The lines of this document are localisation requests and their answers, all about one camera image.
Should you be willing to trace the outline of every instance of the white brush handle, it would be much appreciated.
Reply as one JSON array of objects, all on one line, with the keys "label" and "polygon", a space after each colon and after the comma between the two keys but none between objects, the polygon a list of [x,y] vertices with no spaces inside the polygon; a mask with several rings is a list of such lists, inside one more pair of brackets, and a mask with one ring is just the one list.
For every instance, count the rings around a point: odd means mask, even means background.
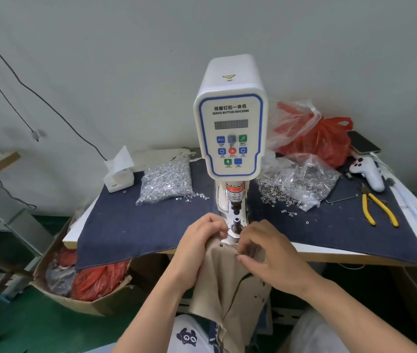
[{"label": "white brush handle", "polygon": [[409,194],[406,192],[405,186],[403,186],[401,183],[394,183],[394,186],[398,193],[400,193],[401,197],[403,198],[403,201],[405,202],[406,206],[409,208],[411,213],[413,214],[413,217],[417,221],[417,209],[415,206],[413,206],[412,201],[410,199]]}]

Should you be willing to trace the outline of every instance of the servo button machine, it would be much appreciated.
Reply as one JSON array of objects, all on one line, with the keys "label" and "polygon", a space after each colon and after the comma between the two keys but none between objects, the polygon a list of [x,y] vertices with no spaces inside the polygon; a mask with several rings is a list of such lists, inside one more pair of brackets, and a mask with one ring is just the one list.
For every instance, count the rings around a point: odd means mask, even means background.
[{"label": "servo button machine", "polygon": [[216,181],[227,243],[236,244],[248,224],[246,195],[258,176],[266,140],[268,101],[250,54],[212,59],[194,102],[200,150]]}]

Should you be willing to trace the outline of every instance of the beige fabric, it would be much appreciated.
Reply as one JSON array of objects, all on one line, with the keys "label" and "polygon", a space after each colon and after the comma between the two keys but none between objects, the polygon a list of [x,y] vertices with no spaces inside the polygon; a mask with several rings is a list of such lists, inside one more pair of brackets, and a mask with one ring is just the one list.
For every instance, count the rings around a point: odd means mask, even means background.
[{"label": "beige fabric", "polygon": [[[225,352],[244,353],[271,287],[252,276],[236,255],[236,247],[210,241],[189,312],[218,325],[217,341]],[[264,251],[259,249],[254,258],[264,260]]]}]

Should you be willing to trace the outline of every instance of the smartphone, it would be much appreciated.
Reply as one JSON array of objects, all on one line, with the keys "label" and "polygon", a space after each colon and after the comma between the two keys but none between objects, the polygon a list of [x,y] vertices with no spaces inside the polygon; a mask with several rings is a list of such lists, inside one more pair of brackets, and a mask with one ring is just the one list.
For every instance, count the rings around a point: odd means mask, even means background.
[{"label": "smartphone", "polygon": [[357,131],[348,131],[347,135],[351,139],[351,148],[358,155],[366,155],[371,152],[378,153],[382,151],[379,147],[377,147],[372,142],[367,140],[364,136],[359,134]]}]

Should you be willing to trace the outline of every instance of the hand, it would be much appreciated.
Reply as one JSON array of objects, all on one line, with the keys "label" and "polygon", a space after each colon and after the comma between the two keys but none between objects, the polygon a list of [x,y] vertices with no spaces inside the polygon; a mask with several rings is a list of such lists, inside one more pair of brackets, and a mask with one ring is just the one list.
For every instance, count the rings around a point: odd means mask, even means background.
[{"label": "hand", "polygon": [[184,291],[195,285],[197,274],[205,257],[205,245],[212,236],[224,239],[228,236],[225,219],[213,213],[189,225],[181,238],[168,269],[172,280]]},{"label": "hand", "polygon": [[253,222],[243,229],[238,252],[245,253],[253,243],[265,250],[264,262],[259,263],[247,255],[239,255],[239,261],[253,275],[277,290],[302,298],[322,279],[300,257],[287,237],[267,220]]}]

